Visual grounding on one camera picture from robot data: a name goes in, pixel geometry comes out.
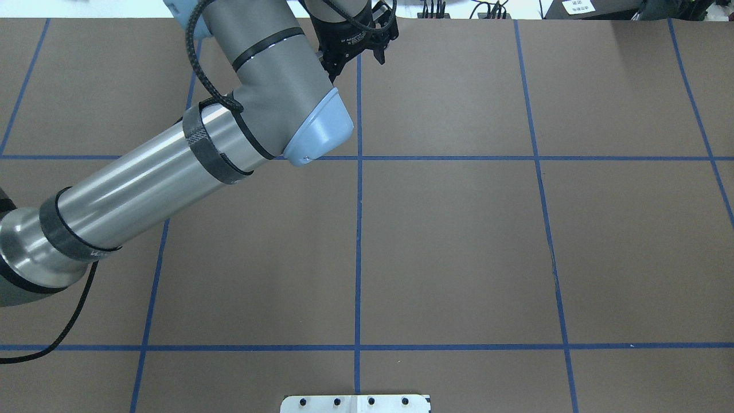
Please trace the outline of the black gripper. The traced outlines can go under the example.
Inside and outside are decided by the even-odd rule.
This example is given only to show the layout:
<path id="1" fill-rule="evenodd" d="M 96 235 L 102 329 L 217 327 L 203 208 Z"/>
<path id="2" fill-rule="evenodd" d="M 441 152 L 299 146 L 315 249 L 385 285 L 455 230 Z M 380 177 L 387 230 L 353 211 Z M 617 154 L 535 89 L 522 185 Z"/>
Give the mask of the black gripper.
<path id="1" fill-rule="evenodd" d="M 389 42 L 399 36 L 395 8 L 396 1 L 310 1 L 320 61 L 331 84 L 365 50 L 385 65 Z"/>

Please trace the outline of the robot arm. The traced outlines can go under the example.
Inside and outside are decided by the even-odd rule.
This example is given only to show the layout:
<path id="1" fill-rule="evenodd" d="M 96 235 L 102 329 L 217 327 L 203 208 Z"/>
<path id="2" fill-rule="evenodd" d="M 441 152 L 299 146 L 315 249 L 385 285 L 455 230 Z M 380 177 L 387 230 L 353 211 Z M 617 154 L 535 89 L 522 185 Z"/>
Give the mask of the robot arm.
<path id="1" fill-rule="evenodd" d="M 334 86 L 365 50 L 399 35 L 396 1 L 302 1 L 313 50 L 285 1 L 168 1 L 210 93 L 181 120 L 38 209 L 2 198 L 2 306 L 50 297 L 92 262 L 265 162 L 302 166 L 352 135 Z"/>

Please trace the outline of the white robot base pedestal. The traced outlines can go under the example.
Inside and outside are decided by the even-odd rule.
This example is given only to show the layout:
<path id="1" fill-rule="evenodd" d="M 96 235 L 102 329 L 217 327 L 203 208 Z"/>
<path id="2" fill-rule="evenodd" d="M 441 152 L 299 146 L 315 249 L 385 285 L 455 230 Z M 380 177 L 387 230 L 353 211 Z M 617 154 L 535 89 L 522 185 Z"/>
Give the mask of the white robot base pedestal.
<path id="1" fill-rule="evenodd" d="M 283 399 L 280 412 L 431 412 L 429 395 L 294 395 Z"/>

